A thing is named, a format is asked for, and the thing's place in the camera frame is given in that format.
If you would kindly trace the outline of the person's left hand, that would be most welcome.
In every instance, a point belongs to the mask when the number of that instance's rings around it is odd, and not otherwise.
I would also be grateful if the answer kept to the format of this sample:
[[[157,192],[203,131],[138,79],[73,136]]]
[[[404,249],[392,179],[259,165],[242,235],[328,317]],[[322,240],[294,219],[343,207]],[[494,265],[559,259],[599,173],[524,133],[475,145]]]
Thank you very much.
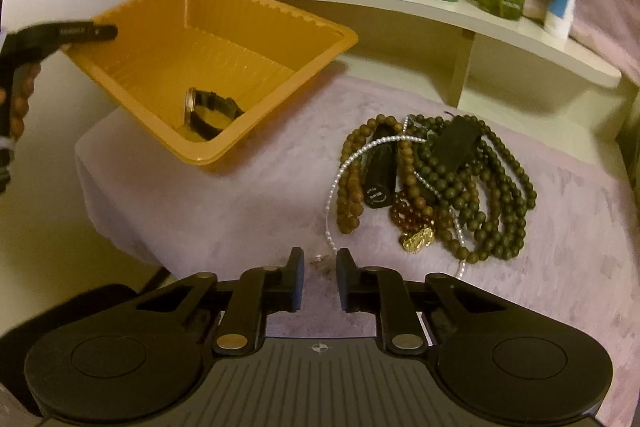
[[[29,98],[35,92],[35,81],[41,72],[41,65],[34,63],[28,66],[27,74],[24,77],[20,89],[13,91],[11,102],[11,131],[10,135],[17,141],[25,130],[24,120],[29,112]]]

